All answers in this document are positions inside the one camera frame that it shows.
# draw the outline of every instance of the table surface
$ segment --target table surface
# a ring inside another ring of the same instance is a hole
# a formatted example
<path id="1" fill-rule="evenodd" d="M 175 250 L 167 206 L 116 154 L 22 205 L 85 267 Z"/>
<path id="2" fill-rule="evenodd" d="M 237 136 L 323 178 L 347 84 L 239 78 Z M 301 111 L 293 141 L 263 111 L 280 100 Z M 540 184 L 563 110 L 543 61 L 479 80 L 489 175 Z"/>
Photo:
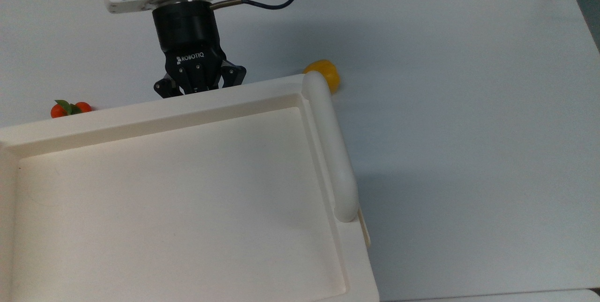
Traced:
<path id="1" fill-rule="evenodd" d="M 0 8 L 0 127 L 48 118 L 53 99 L 158 99 L 149 12 Z M 600 55 L 576 0 L 296 0 L 216 17 L 247 83 L 337 65 L 382 301 L 600 287 Z"/>

